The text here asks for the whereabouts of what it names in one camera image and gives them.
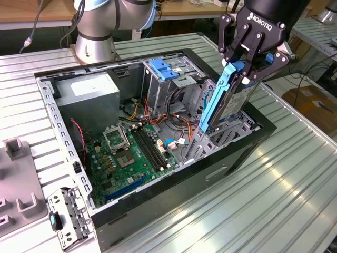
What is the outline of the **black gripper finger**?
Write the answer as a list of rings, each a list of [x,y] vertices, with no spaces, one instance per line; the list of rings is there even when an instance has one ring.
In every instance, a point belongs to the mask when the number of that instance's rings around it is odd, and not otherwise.
[[[223,54],[222,65],[234,63],[245,54],[246,64],[252,66],[251,46],[250,13],[222,14],[218,39],[218,50]]]
[[[264,78],[272,75],[274,72],[280,70],[282,67],[286,66],[289,63],[289,57],[281,51],[276,51],[273,55],[272,63],[260,69],[254,69],[252,71],[253,63],[255,61],[255,57],[258,54],[262,42],[264,40],[264,34],[261,32],[257,32],[254,35],[254,40],[250,46],[250,50],[246,56],[245,66],[241,72],[241,83],[249,84],[252,82],[258,82],[263,80]]]

